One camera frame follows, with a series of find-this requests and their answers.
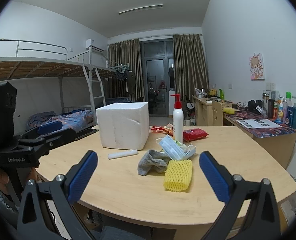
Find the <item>blue gripper pad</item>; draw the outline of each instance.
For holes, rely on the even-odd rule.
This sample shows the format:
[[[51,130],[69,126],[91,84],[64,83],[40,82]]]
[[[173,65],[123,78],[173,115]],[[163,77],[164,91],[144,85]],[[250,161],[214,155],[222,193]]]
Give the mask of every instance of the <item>blue gripper pad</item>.
[[[229,185],[218,170],[219,164],[209,152],[203,152],[199,157],[199,165],[219,201],[228,203],[230,199]]]
[[[38,128],[37,133],[40,135],[45,135],[47,133],[51,133],[51,132],[60,130],[62,127],[63,127],[62,122],[56,121],[56,122],[42,125],[41,127]]]
[[[74,173],[74,177],[71,178],[71,182],[68,186],[68,197],[69,204],[73,204],[80,200],[82,193],[84,192],[93,172],[95,171],[98,164],[98,156],[94,151],[88,151],[83,159],[77,164],[71,167],[66,177],[67,182],[69,179],[69,173]]]

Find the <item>green bottle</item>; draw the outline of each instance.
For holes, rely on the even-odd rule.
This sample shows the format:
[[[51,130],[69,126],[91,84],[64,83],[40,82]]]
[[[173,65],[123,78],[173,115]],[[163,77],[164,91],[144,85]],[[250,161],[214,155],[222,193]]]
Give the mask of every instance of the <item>green bottle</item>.
[[[219,89],[219,91],[220,91],[220,99],[225,100],[225,95],[223,94],[222,89]]]

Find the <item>curtain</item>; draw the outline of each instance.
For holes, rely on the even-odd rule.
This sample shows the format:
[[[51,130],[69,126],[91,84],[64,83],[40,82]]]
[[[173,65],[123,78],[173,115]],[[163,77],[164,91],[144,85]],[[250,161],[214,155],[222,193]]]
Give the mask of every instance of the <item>curtain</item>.
[[[208,92],[208,69],[198,34],[173,35],[173,58],[176,93],[192,100],[195,88]]]
[[[138,98],[144,96],[144,83],[141,67],[139,39],[110,44],[108,49],[108,58],[109,60],[121,64],[129,63],[130,70],[133,71],[136,77],[135,94],[131,99],[133,101],[136,101]],[[125,81],[119,81],[114,77],[110,81],[109,87],[110,97],[127,96]]]

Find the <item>person's hand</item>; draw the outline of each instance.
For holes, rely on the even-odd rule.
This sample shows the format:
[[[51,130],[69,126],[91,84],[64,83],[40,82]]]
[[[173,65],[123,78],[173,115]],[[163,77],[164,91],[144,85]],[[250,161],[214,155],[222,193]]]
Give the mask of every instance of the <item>person's hand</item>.
[[[31,171],[30,171],[26,181],[28,181],[29,179],[34,179],[35,181],[39,180],[36,168],[31,168]],[[9,192],[6,188],[6,184],[8,182],[9,182],[8,174],[5,173],[5,171],[3,171],[2,169],[0,169],[0,191],[6,195],[9,195]]]

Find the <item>white foam stick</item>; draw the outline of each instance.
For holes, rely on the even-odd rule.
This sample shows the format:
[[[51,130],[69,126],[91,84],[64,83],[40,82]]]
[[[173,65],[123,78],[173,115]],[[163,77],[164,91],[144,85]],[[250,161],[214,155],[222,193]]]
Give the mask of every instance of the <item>white foam stick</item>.
[[[131,150],[127,152],[119,152],[119,153],[110,153],[108,154],[108,159],[116,159],[116,158],[121,158],[125,156],[131,156],[131,155],[136,155],[138,154],[138,150]]]

